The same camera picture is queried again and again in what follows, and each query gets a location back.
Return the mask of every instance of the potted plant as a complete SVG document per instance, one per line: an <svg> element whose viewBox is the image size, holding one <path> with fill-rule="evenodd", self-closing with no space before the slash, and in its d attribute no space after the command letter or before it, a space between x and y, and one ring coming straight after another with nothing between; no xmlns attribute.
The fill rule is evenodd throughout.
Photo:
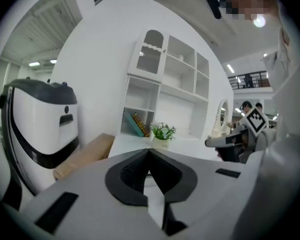
<svg viewBox="0 0 300 240"><path fill-rule="evenodd" d="M154 149L167 150L169 148L169 141L173 139L173 136L176 133L176 128L174 126L169 127L163 122L153 122L151 124L151 129L154 134L151 146Z"/></svg>

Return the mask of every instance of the ceiling light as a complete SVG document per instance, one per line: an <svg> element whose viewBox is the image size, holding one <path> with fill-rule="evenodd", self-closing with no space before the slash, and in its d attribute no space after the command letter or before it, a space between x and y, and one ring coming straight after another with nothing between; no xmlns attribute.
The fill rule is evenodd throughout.
<svg viewBox="0 0 300 240"><path fill-rule="evenodd" d="M234 73L234 69L232 68L232 66L230 66L230 64L226 65L228 67L228 69L230 69L231 73Z"/></svg>
<svg viewBox="0 0 300 240"><path fill-rule="evenodd" d="M266 25L266 19L262 15L258 15L256 19L253 20L253 24L257 28L262 28Z"/></svg>
<svg viewBox="0 0 300 240"><path fill-rule="evenodd" d="M39 66L39 65L40 65L39 62L32 62L29 64L30 67Z"/></svg>

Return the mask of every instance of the cup on shelf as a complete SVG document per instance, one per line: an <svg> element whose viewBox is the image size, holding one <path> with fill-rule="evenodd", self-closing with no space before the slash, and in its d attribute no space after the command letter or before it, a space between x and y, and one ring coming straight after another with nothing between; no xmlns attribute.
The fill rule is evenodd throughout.
<svg viewBox="0 0 300 240"><path fill-rule="evenodd" d="M184 59L185 59L185 57L184 57L183 55L179 55L177 58L178 58L178 60L180 60L180 61L182 61L182 62L183 62Z"/></svg>

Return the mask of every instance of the book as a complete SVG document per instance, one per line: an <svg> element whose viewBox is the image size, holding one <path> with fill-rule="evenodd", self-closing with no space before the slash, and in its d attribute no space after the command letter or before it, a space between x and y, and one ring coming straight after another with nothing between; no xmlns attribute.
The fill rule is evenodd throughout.
<svg viewBox="0 0 300 240"><path fill-rule="evenodd" d="M132 116L133 120L135 121L135 123L138 125L138 127L140 128L140 130L143 132L145 137L149 137L150 133L147 131L145 125L142 123L142 121L140 120L139 116L137 115L137 113L135 112L134 115Z"/></svg>
<svg viewBox="0 0 300 240"><path fill-rule="evenodd" d="M132 128L136 131L136 133L139 135L139 137L143 137L145 136L145 134L143 133L143 131L139 128L139 126L137 125L137 123L135 122L135 120L132 118L131 114L124 110L124 116L127 118L127 120L129 121L130 125L132 126Z"/></svg>

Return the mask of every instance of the cardboard box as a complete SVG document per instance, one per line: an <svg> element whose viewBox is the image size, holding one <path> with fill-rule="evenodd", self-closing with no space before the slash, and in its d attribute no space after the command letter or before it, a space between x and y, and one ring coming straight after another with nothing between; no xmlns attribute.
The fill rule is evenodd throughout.
<svg viewBox="0 0 300 240"><path fill-rule="evenodd" d="M60 180L85 165L108 158L115 137L101 134L82 150L69 156L53 170L53 176Z"/></svg>

